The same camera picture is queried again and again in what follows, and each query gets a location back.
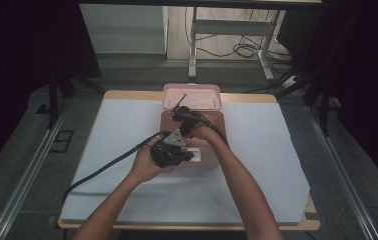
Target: metal rail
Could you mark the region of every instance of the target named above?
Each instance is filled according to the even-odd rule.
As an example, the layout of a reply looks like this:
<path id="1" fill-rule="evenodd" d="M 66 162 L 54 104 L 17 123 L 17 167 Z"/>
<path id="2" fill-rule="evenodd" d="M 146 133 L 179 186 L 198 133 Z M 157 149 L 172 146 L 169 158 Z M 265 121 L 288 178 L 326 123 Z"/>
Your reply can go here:
<path id="1" fill-rule="evenodd" d="M 12 192 L 7 204 L 5 205 L 0 215 L 0 239 L 5 239 L 8 234 L 27 194 L 33 185 L 40 167 L 42 166 L 46 155 L 49 152 L 49 148 L 55 139 L 55 136 L 61 127 L 65 114 L 70 106 L 71 99 L 65 98 L 63 104 L 60 107 L 59 117 L 54 126 L 48 129 L 39 148 L 30 161 L 27 169 L 24 171 L 20 181 Z"/>
<path id="2" fill-rule="evenodd" d="M 361 200 L 360 196 L 358 195 L 357 191 L 352 184 L 348 173 L 345 171 L 345 168 L 339 159 L 338 154 L 336 153 L 332 142 L 330 141 L 329 137 L 326 137 L 323 131 L 320 128 L 318 116 L 313 106 L 306 106 L 307 112 L 309 113 L 311 120 L 314 125 L 314 129 L 316 130 L 316 134 L 322 144 L 328 158 L 330 164 L 333 167 L 333 170 L 338 178 L 339 184 L 342 187 L 342 190 L 345 193 L 345 196 L 351 206 L 354 215 L 357 218 L 357 221 L 363 230 L 365 237 L 368 240 L 378 240 L 378 232 L 373 223 L 372 218 L 369 215 L 366 207 L 364 206 L 363 201 Z"/>

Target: wall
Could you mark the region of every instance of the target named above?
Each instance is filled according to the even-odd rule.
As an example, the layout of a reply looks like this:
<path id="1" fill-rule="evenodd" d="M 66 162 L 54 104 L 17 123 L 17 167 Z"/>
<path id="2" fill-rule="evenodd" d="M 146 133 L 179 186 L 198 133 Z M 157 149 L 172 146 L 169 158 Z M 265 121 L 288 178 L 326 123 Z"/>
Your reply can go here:
<path id="1" fill-rule="evenodd" d="M 166 53 L 167 7 L 80 4 L 96 53 Z"/>

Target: dark background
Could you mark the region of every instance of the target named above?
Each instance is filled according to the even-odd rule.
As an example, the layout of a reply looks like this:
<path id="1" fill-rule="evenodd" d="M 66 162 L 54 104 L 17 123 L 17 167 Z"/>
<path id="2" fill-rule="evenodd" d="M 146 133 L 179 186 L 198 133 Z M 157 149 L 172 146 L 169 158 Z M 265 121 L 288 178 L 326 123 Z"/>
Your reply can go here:
<path id="1" fill-rule="evenodd" d="M 378 167 L 378 2 L 359 2 L 359 8 L 341 14 L 286 12 L 277 39 L 294 54 L 300 75 L 308 76 L 348 18 L 360 14 L 325 76 L 341 103 L 339 120 Z"/>
<path id="2" fill-rule="evenodd" d="M 0 1 L 0 150 L 54 72 L 100 77 L 77 2 Z"/>

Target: pink plastic container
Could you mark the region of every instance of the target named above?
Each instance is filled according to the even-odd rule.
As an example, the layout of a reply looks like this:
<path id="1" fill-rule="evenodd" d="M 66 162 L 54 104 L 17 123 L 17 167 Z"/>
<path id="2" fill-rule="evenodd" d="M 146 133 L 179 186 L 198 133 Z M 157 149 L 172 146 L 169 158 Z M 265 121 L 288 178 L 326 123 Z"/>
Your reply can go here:
<path id="1" fill-rule="evenodd" d="M 180 127 L 181 122 L 171 119 L 170 110 L 187 94 L 180 106 L 186 106 L 192 111 L 214 118 L 215 125 L 226 136 L 223 113 L 221 109 L 220 89 L 212 84 L 167 84 L 164 86 L 163 108 L 161 114 L 161 131 L 174 131 Z M 191 167 L 217 167 L 217 157 L 207 141 L 197 138 L 185 138 L 186 149 L 195 154 L 189 162 L 182 162 L 180 166 Z"/>

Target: container lid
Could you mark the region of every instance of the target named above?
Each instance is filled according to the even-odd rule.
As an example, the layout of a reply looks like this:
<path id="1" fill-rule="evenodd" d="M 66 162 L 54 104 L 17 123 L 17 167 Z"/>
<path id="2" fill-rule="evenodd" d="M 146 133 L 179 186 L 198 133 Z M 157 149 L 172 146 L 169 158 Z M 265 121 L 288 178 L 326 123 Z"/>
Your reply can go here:
<path id="1" fill-rule="evenodd" d="M 163 108 L 171 110 L 186 94 L 180 106 L 191 110 L 219 110 L 221 109 L 220 89 L 213 84 L 177 84 L 169 83 L 164 86 Z"/>

